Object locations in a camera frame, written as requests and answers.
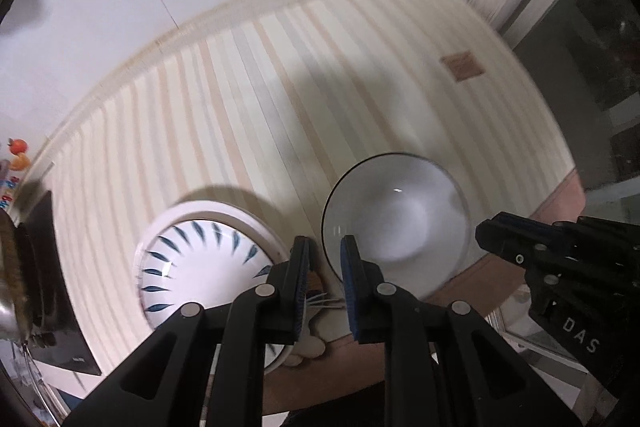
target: white bowl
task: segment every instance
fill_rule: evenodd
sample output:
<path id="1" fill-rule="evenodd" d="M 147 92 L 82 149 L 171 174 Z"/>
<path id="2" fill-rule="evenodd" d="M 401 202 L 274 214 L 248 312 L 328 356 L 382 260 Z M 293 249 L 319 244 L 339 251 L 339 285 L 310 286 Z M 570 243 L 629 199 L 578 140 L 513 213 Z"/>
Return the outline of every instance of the white bowl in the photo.
<path id="1" fill-rule="evenodd" d="M 266 267 L 285 261 L 282 242 L 244 210 L 216 201 L 189 201 L 162 213 L 136 248 L 134 276 L 152 328 L 186 302 L 205 308 L 232 302 L 264 283 Z M 267 346 L 265 371 L 291 346 Z"/>
<path id="2" fill-rule="evenodd" d="M 340 280 L 340 241 L 348 234 L 385 280 L 424 299 L 459 270 L 470 220 L 462 193 L 440 166 L 387 153 L 348 171 L 324 208 L 322 245 Z"/>

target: stove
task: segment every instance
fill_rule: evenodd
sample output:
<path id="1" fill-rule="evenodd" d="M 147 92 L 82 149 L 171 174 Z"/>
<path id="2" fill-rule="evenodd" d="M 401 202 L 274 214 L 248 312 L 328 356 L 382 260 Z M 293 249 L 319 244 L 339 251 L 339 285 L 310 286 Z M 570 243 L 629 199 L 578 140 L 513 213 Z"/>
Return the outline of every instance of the stove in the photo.
<path id="1" fill-rule="evenodd" d="M 50 191 L 18 225 L 15 237 L 33 315 L 33 330 L 28 341 L 31 356 L 62 369 L 101 375 L 66 291 L 56 247 Z"/>

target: stainless steel pot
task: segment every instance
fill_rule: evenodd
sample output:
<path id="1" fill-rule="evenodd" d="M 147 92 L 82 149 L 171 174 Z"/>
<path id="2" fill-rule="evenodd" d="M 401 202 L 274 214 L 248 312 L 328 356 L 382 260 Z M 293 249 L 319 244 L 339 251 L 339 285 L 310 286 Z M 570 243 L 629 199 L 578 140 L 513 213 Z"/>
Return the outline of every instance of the stainless steel pot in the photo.
<path id="1" fill-rule="evenodd" d="M 24 343 L 32 320 L 20 261 L 15 244 L 15 227 L 0 210 L 0 338 Z"/>
<path id="2" fill-rule="evenodd" d="M 18 320 L 15 317 L 14 298 L 4 279 L 4 271 L 0 272 L 0 339 L 17 343 L 22 340 Z"/>

